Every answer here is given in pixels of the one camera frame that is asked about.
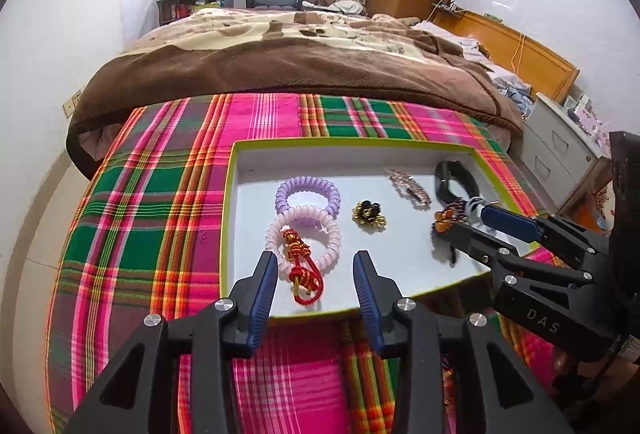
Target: white nightstand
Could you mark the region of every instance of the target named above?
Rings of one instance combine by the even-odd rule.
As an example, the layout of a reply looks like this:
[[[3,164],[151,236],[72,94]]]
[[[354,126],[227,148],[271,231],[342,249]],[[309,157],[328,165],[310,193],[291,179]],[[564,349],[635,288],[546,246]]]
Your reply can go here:
[[[548,195],[554,208],[565,213],[587,192],[606,185],[610,179],[610,158],[591,136],[569,119],[564,109],[542,93],[525,121],[521,149],[514,144],[510,154],[524,164]]]

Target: drawer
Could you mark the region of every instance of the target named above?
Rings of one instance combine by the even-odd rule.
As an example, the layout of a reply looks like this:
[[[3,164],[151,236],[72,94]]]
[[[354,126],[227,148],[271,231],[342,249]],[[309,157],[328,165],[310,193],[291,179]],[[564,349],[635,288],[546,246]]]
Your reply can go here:
[[[526,126],[520,159],[540,182],[551,200],[561,207],[574,191],[576,182],[542,140]]]
[[[596,164],[598,159],[576,136],[574,130],[544,104],[536,103],[526,125],[538,135],[576,181],[580,181]]]

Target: tile floor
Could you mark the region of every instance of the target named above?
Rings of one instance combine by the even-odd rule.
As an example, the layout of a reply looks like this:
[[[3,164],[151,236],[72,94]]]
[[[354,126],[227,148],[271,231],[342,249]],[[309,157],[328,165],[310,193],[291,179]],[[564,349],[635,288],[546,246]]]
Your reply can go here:
[[[88,185],[71,165],[40,220],[20,279],[14,323],[16,406],[34,434],[51,432],[44,398],[49,302],[66,233]]]

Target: brown blanket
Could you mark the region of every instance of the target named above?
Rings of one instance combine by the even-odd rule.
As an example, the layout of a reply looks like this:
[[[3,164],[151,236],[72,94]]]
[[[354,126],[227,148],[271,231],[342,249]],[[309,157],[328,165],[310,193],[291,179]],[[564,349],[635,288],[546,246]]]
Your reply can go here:
[[[266,91],[415,102],[522,134],[516,105],[481,65],[392,17],[201,10],[148,33],[94,75],[71,120],[67,149],[91,177],[136,107]]]

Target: headboard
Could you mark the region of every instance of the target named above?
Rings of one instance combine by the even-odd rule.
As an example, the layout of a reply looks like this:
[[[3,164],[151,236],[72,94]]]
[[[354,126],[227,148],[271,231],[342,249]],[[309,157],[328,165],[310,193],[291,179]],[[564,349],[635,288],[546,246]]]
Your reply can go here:
[[[489,60],[509,71],[511,58],[518,50],[513,62],[516,66],[520,62],[518,76],[532,86],[533,97],[535,93],[545,93],[562,104],[580,73],[571,62],[546,46],[527,36],[524,36],[524,44],[521,44],[521,33],[472,11],[458,15],[436,10],[433,22],[455,35],[477,40],[490,53]]]

